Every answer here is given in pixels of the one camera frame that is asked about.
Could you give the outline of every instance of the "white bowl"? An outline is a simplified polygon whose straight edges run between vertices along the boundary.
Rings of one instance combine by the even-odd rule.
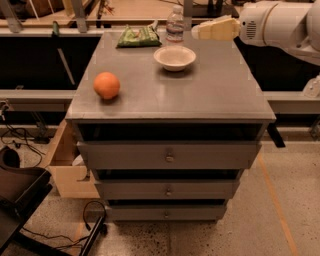
[[[173,45],[156,50],[153,57],[166,70],[177,72],[194,62],[196,54],[186,47]]]

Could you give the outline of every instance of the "brown box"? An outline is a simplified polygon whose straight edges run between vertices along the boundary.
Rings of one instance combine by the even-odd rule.
[[[41,167],[49,169],[61,197],[99,198],[91,171],[87,173],[86,166],[72,166],[79,155],[76,143],[71,125],[63,120],[50,141]]]

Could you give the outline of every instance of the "clear water bottle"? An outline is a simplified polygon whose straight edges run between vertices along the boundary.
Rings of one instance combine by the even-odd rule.
[[[183,41],[184,21],[182,15],[182,6],[174,5],[172,13],[167,19],[167,40],[169,42],[179,43]]]

